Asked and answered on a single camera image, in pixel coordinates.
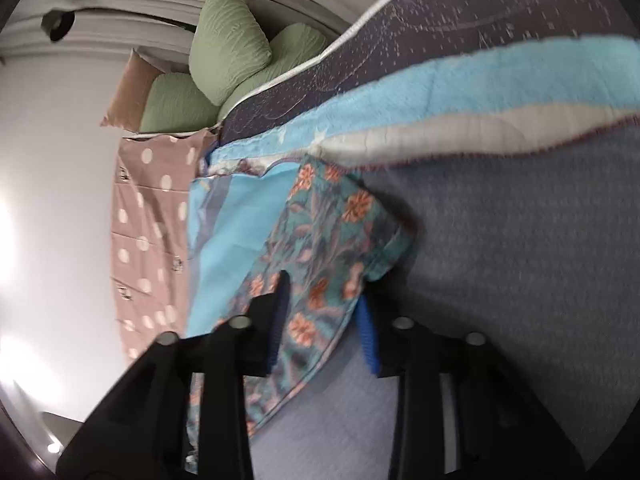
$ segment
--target wrinkled green pillowcase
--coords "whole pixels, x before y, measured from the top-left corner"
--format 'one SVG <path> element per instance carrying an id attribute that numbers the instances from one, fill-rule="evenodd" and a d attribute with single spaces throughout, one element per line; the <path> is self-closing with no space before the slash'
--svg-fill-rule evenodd
<path id="1" fill-rule="evenodd" d="M 218 107 L 198 90 L 189 74 L 159 75 L 146 99 L 140 133 L 195 132 L 216 124 Z"/>
<path id="2" fill-rule="evenodd" d="M 189 70 L 209 101 L 221 106 L 270 59 L 267 37 L 244 0 L 205 2 L 191 44 Z"/>
<path id="3" fill-rule="evenodd" d="M 238 85 L 220 108 L 218 120 L 224 119 L 249 92 L 317 56 L 326 44 L 327 40 L 320 32 L 304 23 L 284 28 L 271 40 L 271 63 Z"/>

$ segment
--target flower print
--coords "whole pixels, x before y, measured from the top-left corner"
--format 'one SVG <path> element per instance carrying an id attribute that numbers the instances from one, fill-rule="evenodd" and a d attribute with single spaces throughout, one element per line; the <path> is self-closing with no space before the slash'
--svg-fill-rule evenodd
<path id="1" fill-rule="evenodd" d="M 335 166 L 327 166 L 324 170 L 324 179 L 327 182 L 339 182 L 342 177 L 342 173 Z"/>
<path id="2" fill-rule="evenodd" d="M 319 310 L 324 307 L 324 293 L 329 285 L 329 280 L 320 278 L 309 291 L 309 308 L 311 310 Z"/>
<path id="3" fill-rule="evenodd" d="M 356 262 L 349 270 L 349 279 L 342 286 L 342 298 L 344 300 L 352 300 L 360 292 L 360 275 L 364 270 L 362 262 Z"/>
<path id="4" fill-rule="evenodd" d="M 316 326 L 300 312 L 289 321 L 289 335 L 298 345 L 309 348 L 316 338 Z"/>
<path id="5" fill-rule="evenodd" d="M 264 279 L 262 278 L 261 274 L 258 274 L 254 279 L 251 280 L 251 285 L 249 285 L 249 295 L 252 298 L 260 296 L 263 287 Z"/>
<path id="6" fill-rule="evenodd" d="M 316 176 L 316 170 L 314 170 L 311 164 L 305 164 L 300 168 L 298 172 L 298 176 L 296 177 L 296 183 L 291 188 L 289 192 L 289 198 L 294 196 L 301 189 L 309 190 L 311 189 L 311 184 L 314 181 L 314 177 Z"/>
<path id="7" fill-rule="evenodd" d="M 269 276 L 269 287 L 267 288 L 267 293 L 271 294 L 276 291 L 276 287 L 278 286 L 278 281 L 280 280 L 280 273 L 276 272 Z"/>
<path id="8" fill-rule="evenodd" d="M 362 220 L 373 206 L 373 197 L 363 189 L 352 194 L 347 199 L 347 206 L 342 213 L 345 222 L 357 222 Z"/>

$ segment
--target brown pillow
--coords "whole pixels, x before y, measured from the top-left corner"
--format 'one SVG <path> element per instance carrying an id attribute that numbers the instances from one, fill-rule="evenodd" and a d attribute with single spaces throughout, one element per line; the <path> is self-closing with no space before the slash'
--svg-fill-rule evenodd
<path id="1" fill-rule="evenodd" d="M 151 85 L 162 73 L 132 50 L 116 94 L 100 126 L 116 126 L 133 133 L 138 132 Z"/>

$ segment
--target black lamp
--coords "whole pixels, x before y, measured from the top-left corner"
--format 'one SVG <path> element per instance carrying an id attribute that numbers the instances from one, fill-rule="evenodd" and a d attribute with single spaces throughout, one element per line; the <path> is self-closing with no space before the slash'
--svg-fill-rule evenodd
<path id="1" fill-rule="evenodd" d="M 49 39 L 55 43 L 64 38 L 67 33 L 73 27 L 76 20 L 76 12 L 108 12 L 110 14 L 130 14 L 133 16 L 143 16 L 144 18 L 151 18 L 157 22 L 168 23 L 169 25 L 175 25 L 176 27 L 183 28 L 189 32 L 195 32 L 196 26 L 190 23 L 178 22 L 170 18 L 164 18 L 162 16 L 152 16 L 151 14 L 145 14 L 144 12 L 133 12 L 132 10 L 119 10 L 108 9 L 107 7 L 84 7 L 76 10 L 62 10 L 51 9 L 42 17 L 40 27 L 47 34 Z"/>

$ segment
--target white polka dot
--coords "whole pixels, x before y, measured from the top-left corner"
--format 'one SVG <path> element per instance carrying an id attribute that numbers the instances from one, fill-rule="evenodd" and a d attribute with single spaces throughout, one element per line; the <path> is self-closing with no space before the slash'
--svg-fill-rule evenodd
<path id="1" fill-rule="evenodd" d="M 171 177 L 169 175 L 164 175 L 160 179 L 160 187 L 163 191 L 169 191 L 171 189 Z"/>
<path id="2" fill-rule="evenodd" d="M 127 251 L 126 249 L 120 249 L 118 251 L 118 259 L 123 264 L 128 264 L 129 263 L 129 251 Z"/>
<path id="3" fill-rule="evenodd" d="M 187 164 L 190 166 L 193 164 L 193 159 L 196 157 L 196 149 L 191 146 L 189 148 L 189 153 L 187 153 Z"/>
<path id="4" fill-rule="evenodd" d="M 178 319 L 178 313 L 175 311 L 175 307 L 173 305 L 167 305 L 164 310 L 166 312 L 166 320 L 169 323 L 175 323 Z"/>
<path id="5" fill-rule="evenodd" d="M 145 148 L 142 150 L 142 155 L 140 155 L 142 162 L 145 164 L 150 163 L 154 159 L 154 152 L 151 151 L 151 148 Z"/>
<path id="6" fill-rule="evenodd" d="M 142 292 L 144 292 L 144 293 L 148 294 L 148 293 L 150 293 L 150 292 L 151 292 L 151 282 L 150 282 L 148 279 L 146 279 L 146 278 L 140 278 L 140 279 L 138 280 L 138 288 L 139 288 Z"/>
<path id="7" fill-rule="evenodd" d="M 166 233 L 166 227 L 162 222 L 154 222 L 154 232 L 158 238 L 162 238 Z"/>
<path id="8" fill-rule="evenodd" d="M 136 246 L 141 251 L 148 251 L 149 250 L 149 240 L 147 240 L 146 237 L 144 237 L 144 236 L 139 236 L 138 239 L 136 240 Z"/>
<path id="9" fill-rule="evenodd" d="M 164 317 L 164 312 L 162 310 L 158 310 L 156 312 L 156 323 L 158 323 L 158 325 L 160 326 L 166 325 L 166 319 Z"/>
<path id="10" fill-rule="evenodd" d="M 151 319 L 149 316 L 142 316 L 142 324 L 146 326 L 148 329 L 151 329 L 154 327 L 154 320 Z"/>
<path id="11" fill-rule="evenodd" d="M 186 202 L 180 202 L 180 205 L 178 206 L 178 218 L 183 221 L 187 219 L 187 203 Z"/>

